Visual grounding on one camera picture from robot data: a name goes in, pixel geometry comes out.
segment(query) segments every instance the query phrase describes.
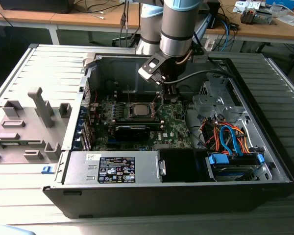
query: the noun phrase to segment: motherboard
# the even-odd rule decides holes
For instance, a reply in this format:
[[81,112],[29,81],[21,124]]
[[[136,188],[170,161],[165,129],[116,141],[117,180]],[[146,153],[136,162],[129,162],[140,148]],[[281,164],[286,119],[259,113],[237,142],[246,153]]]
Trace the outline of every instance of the motherboard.
[[95,109],[93,151],[154,151],[191,148],[185,102],[117,102],[104,99]]

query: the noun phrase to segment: power supply label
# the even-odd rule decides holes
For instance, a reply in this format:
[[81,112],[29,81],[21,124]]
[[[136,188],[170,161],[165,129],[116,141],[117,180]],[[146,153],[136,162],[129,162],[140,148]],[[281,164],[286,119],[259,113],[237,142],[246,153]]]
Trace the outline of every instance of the power supply label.
[[135,183],[135,157],[100,158],[98,182]]

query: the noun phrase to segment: blue cable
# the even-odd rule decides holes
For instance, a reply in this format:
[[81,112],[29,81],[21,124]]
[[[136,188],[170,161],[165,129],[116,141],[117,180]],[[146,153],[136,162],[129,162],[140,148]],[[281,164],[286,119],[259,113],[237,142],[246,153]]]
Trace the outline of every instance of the blue cable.
[[224,43],[224,45],[223,45],[223,47],[222,47],[222,49],[221,49],[221,51],[223,51],[223,50],[225,49],[226,44],[227,44],[227,40],[229,39],[229,34],[230,34],[230,32],[229,32],[229,28],[228,28],[226,22],[224,22],[223,20],[220,20],[220,21],[224,24],[225,29],[226,29],[226,39],[225,39],[225,43]]
[[232,155],[232,150],[224,143],[224,139],[223,139],[223,132],[225,129],[229,129],[230,130],[230,133],[232,135],[232,140],[233,140],[233,145],[234,145],[234,149],[235,149],[235,152],[239,155],[239,156],[242,156],[243,153],[241,152],[241,149],[239,147],[239,145],[237,144],[236,142],[236,136],[235,136],[235,131],[232,129],[232,127],[230,126],[223,126],[221,129],[220,129],[220,142],[221,144],[223,145],[223,147]]

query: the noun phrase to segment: floor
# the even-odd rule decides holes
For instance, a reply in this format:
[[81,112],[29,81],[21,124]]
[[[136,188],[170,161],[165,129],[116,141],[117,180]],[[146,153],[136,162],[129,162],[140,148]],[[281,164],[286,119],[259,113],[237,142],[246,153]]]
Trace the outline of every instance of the floor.
[[[89,43],[88,33],[84,31],[60,30],[58,36],[62,45],[94,46]],[[93,32],[95,46],[111,46],[112,39],[118,36],[118,33]],[[51,44],[49,32],[45,29],[0,26],[0,85],[21,58],[29,43]],[[271,44],[265,46],[262,53],[265,57],[272,58],[285,71],[293,55],[290,50],[291,48],[287,48],[284,44]],[[289,74],[289,78],[294,83],[294,69]]]

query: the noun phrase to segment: green circuit board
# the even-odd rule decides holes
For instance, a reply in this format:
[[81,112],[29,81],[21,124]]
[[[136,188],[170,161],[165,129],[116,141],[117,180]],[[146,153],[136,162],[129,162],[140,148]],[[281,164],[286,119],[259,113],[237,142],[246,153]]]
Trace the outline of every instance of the green circuit board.
[[105,130],[113,126],[113,101],[101,103],[101,115],[104,120],[101,124],[94,125],[97,136],[93,151],[153,151],[158,148],[191,148],[191,139],[184,120],[183,103],[163,104],[157,111],[156,116],[163,121],[161,131],[151,131],[149,139],[141,142],[125,142],[117,145],[109,143],[113,136]]

